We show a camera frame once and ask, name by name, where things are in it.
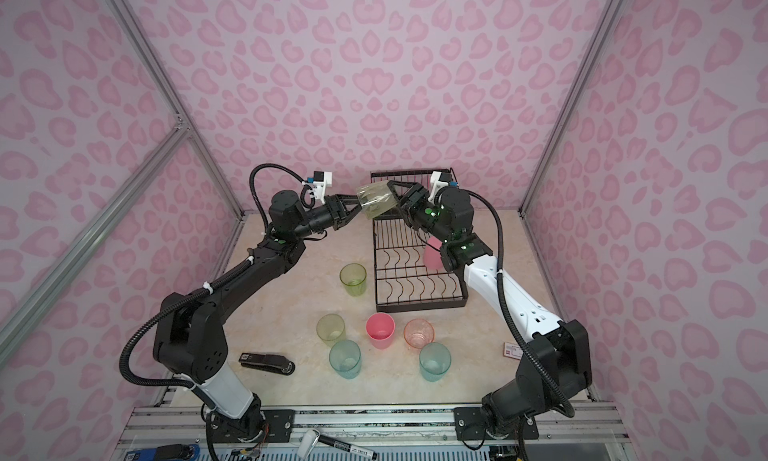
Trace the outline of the green cup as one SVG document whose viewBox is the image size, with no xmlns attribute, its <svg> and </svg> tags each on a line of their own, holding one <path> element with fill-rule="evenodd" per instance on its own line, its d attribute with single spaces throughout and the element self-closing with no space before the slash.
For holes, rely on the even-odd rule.
<svg viewBox="0 0 768 461">
<path fill-rule="evenodd" d="M 345 265 L 339 273 L 339 279 L 346 293 L 352 297 L 362 296 L 367 287 L 367 270 L 359 263 Z"/>
<path fill-rule="evenodd" d="M 387 181 L 379 181 L 356 189 L 363 214 L 373 220 L 388 211 L 385 211 L 385 202 L 388 200 Z"/>
</svg>

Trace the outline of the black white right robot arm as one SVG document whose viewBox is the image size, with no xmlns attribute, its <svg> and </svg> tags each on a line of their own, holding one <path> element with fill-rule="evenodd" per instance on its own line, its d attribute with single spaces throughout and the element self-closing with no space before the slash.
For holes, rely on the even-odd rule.
<svg viewBox="0 0 768 461">
<path fill-rule="evenodd" d="M 485 432 L 521 438 L 540 414 L 574 417 L 572 398 L 593 381 L 587 329 L 550 312 L 505 271 L 498 212 L 491 213 L 497 236 L 497 247 L 491 249 L 474 231 L 472 203 L 490 204 L 479 194 L 453 184 L 435 194 L 415 182 L 389 181 L 386 186 L 405 224 L 440 241 L 443 267 L 497 309 L 522 351 L 514 379 L 481 401 Z"/>
</svg>

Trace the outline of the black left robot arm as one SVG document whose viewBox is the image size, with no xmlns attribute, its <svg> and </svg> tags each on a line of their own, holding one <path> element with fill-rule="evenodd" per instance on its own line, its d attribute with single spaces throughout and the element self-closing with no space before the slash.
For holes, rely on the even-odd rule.
<svg viewBox="0 0 768 461">
<path fill-rule="evenodd" d="M 313 235 L 346 226 L 361 212 L 353 195 L 331 195 L 305 207 L 290 190 L 275 194 L 264 238 L 246 259 L 208 287 L 163 301 L 153 357 L 220 416 L 241 420 L 257 410 L 257 397 L 227 364 L 224 325 L 258 290 L 289 272 Z"/>
</svg>

